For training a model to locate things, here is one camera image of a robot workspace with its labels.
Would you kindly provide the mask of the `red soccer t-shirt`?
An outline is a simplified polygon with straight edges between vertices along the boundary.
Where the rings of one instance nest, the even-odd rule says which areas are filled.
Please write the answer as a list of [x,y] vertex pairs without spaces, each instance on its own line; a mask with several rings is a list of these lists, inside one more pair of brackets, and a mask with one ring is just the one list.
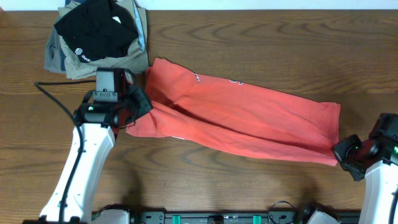
[[244,157],[335,166],[340,106],[197,74],[158,58],[146,71],[152,109],[127,132],[173,137]]

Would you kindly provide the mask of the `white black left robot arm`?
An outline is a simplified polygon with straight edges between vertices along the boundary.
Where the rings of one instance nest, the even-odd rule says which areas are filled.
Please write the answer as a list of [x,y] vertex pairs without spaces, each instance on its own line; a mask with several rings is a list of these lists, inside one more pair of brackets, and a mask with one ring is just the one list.
[[93,214],[93,200],[104,162],[118,132],[152,109],[142,88],[89,91],[71,114],[70,153],[58,184],[35,223],[131,223],[130,210],[111,205]]

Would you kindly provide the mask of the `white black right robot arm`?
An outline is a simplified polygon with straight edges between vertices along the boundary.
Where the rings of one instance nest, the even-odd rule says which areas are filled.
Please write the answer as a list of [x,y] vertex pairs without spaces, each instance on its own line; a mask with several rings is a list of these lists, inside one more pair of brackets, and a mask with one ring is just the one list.
[[365,181],[362,209],[338,212],[320,203],[311,203],[296,216],[294,223],[396,224],[397,140],[378,135],[360,141],[352,135],[336,145],[334,153],[355,181]]

